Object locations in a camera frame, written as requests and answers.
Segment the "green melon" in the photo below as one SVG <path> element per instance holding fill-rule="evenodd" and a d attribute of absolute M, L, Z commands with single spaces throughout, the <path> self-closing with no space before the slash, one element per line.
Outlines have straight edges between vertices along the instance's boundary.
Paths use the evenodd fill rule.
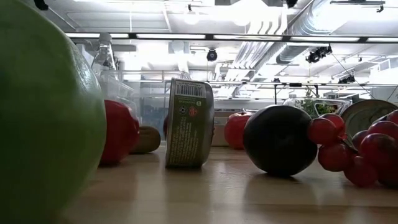
<path fill-rule="evenodd" d="M 73 42 L 17 0 L 0 1 L 0 219 L 52 223 L 95 171 L 101 88 Z"/>

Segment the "ceiling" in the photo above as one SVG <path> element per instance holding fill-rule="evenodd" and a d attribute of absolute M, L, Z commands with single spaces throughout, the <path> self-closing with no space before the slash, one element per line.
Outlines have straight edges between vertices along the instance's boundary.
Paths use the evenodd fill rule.
<path fill-rule="evenodd" d="M 24 1 L 33 5 L 33 0 Z M 289 29 L 285 30 L 282 25 L 282 12 L 285 13 L 287 19 L 286 25 L 294 26 L 301 12 L 303 12 L 301 16 L 306 16 L 306 11 L 303 9 L 310 2 L 312 1 L 298 0 L 295 7 L 283 11 L 281 7 L 274 7 L 278 4 L 278 0 L 118 0 L 116 2 L 115 0 L 46 0 L 50 10 L 41 13 L 44 13 L 65 32 L 277 34 L 277 32 L 289 33 Z M 344 18 L 344 21 L 336 25 L 336 29 L 329 33 L 330 35 L 398 35 L 398 16 L 396 16 L 398 15 L 398 1 L 386 0 L 386 2 L 384 11 L 380 13 L 376 12 L 378 6 L 336 8 L 328 4 L 317 22 L 323 19 L 323 24 L 327 24 Z M 192 12 L 188 11 L 188 3 L 192 5 Z M 259 22 L 263 22 L 263 26 L 265 21 L 269 21 L 270 24 L 274 24 L 275 21 L 277 23 L 278 16 L 279 26 L 272 32 L 271 25 L 268 29 L 259 28 Z M 95 44 L 87 42 L 86 50 L 94 52 Z M 179 68 L 180 57 L 169 53 L 167 41 L 114 40 L 113 44 L 135 45 L 137 51 L 130 54 L 139 58 L 142 70 L 178 70 Z M 207 62 L 205 50 L 189 51 L 186 54 L 185 63 L 192 71 L 217 72 L 215 69 L 218 63 L 232 62 L 243 50 L 242 42 L 196 41 L 187 44 L 191 47 L 203 47 L 203 49 L 215 48 L 218 53 L 216 62 Z M 309 47 L 289 64 L 275 65 L 271 59 L 263 63 L 262 67 L 258 67 L 259 62 L 256 62 L 256 66 L 251 67 L 256 71 L 254 78 L 265 80 L 265 78 L 279 77 L 284 82 L 304 82 L 322 78 L 326 82 L 333 82 L 333 78 L 338 79 L 345 70 L 354 70 L 358 78 L 363 77 L 363 81 L 367 82 L 364 78 L 370 76 L 372 67 L 389 57 L 398 55 L 398 46 L 389 44 L 332 44 L 331 47 L 335 58 L 329 55 L 311 65 L 305 61 L 305 55 L 308 55 L 308 51 L 315 47 Z M 247 55 L 254 54 L 255 49 L 256 46 Z M 264 52 L 262 58 L 268 53 L 269 51 Z"/>

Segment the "grape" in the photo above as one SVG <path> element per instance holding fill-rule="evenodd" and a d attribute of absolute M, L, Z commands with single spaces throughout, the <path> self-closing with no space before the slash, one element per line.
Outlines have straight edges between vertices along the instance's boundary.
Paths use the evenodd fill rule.
<path fill-rule="evenodd" d="M 352 154 L 342 143 L 322 146 L 319 148 L 318 161 L 325 170 L 340 172 L 351 165 Z"/>
<path fill-rule="evenodd" d="M 376 170 L 361 156 L 354 158 L 353 164 L 344 170 L 344 175 L 358 187 L 370 187 L 377 181 Z"/>
<path fill-rule="evenodd" d="M 379 121 L 387 121 L 387 115 L 380 117 L 379 119 L 372 122 L 372 124 L 376 124 Z"/>
<path fill-rule="evenodd" d="M 387 120 L 393 122 L 394 124 L 398 124 L 398 110 L 395 110 L 388 114 Z"/>
<path fill-rule="evenodd" d="M 386 134 L 398 142 L 398 125 L 391 121 L 379 121 L 370 126 L 368 134 Z"/>
<path fill-rule="evenodd" d="M 369 134 L 359 148 L 363 156 L 377 170 L 385 170 L 398 161 L 398 147 L 396 141 L 385 134 Z"/>
<path fill-rule="evenodd" d="M 398 188 L 398 164 L 394 164 L 387 169 L 380 170 L 379 183 L 391 188 Z"/>
<path fill-rule="evenodd" d="M 308 126 L 307 135 L 315 144 L 329 145 L 338 142 L 335 124 L 325 118 L 313 119 Z"/>
<path fill-rule="evenodd" d="M 335 124 L 336 126 L 338 135 L 340 137 L 343 137 L 346 134 L 346 125 L 344 123 L 343 118 L 341 118 L 340 116 L 335 114 L 324 114 L 320 117 L 328 119 L 329 121 L 333 122 L 333 124 Z"/>
<path fill-rule="evenodd" d="M 356 150 L 359 151 L 359 147 L 361 146 L 362 140 L 368 135 L 368 131 L 360 131 L 356 133 L 353 137 L 353 144 Z"/>

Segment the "tin can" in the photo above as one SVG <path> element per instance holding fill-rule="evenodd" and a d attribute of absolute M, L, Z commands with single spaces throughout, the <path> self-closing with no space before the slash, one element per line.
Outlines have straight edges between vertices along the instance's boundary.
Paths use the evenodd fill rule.
<path fill-rule="evenodd" d="M 201 167 L 210 153 L 213 90 L 208 83 L 173 78 L 170 87 L 166 167 Z"/>

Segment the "fluorescent light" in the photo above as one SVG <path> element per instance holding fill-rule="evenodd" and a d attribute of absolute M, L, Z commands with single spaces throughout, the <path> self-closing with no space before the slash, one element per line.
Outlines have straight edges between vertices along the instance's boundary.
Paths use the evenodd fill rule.
<path fill-rule="evenodd" d="M 129 34 L 111 34 L 112 38 L 129 38 Z"/>
<path fill-rule="evenodd" d="M 69 38 L 99 38 L 100 34 L 94 34 L 94 33 L 65 33 Z M 129 38 L 129 34 L 111 34 L 112 38 Z"/>
<path fill-rule="evenodd" d="M 137 34 L 139 39 L 205 39 L 204 34 Z"/>
<path fill-rule="evenodd" d="M 162 83 L 162 80 L 124 80 L 127 82 L 140 82 L 140 83 Z"/>
<path fill-rule="evenodd" d="M 370 37 L 367 42 L 398 42 L 398 37 Z"/>
<path fill-rule="evenodd" d="M 251 85 L 275 85 L 275 84 L 278 84 L 278 85 L 280 85 L 280 83 L 269 83 L 269 82 L 249 82 L 248 84 L 251 84 Z"/>
<path fill-rule="evenodd" d="M 291 41 L 302 41 L 302 42 L 357 42 L 359 37 L 291 37 Z"/>
<path fill-rule="evenodd" d="M 195 25 L 199 22 L 199 12 L 185 11 L 184 21 L 188 25 Z"/>
<path fill-rule="evenodd" d="M 103 3 L 143 3 L 143 0 L 74 0 L 75 2 L 103 2 Z M 145 0 L 145 3 L 157 3 L 157 4 L 164 4 L 164 1 L 151 1 Z M 201 1 L 188 1 L 188 0 L 178 0 L 178 1 L 170 1 L 171 3 L 175 4 L 187 4 L 187 3 L 201 3 Z"/>
<path fill-rule="evenodd" d="M 69 38 L 99 38 L 100 34 L 91 33 L 65 33 Z"/>
<path fill-rule="evenodd" d="M 288 46 L 311 46 L 311 47 L 328 47 L 329 44 L 324 44 L 324 43 L 295 43 L 295 42 L 289 42 L 286 43 Z"/>
<path fill-rule="evenodd" d="M 241 85 L 244 82 L 227 82 L 227 81 L 211 81 L 210 84 L 219 84 L 219 85 Z"/>
<path fill-rule="evenodd" d="M 267 35 L 214 35 L 216 40 L 262 40 L 262 41 L 280 41 L 280 36 Z"/>
<path fill-rule="evenodd" d="M 189 46 L 189 49 L 193 51 L 203 51 L 203 52 L 207 52 L 209 50 L 208 47 L 204 46 Z"/>

